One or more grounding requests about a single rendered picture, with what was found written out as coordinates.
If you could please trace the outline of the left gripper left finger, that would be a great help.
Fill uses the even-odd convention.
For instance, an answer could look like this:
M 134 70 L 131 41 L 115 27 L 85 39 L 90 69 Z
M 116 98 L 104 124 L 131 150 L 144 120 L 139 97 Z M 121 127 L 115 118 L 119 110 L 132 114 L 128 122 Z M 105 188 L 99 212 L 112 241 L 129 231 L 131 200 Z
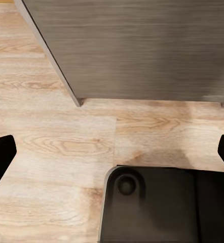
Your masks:
M 12 135 L 0 137 L 0 180 L 17 154 L 16 143 Z

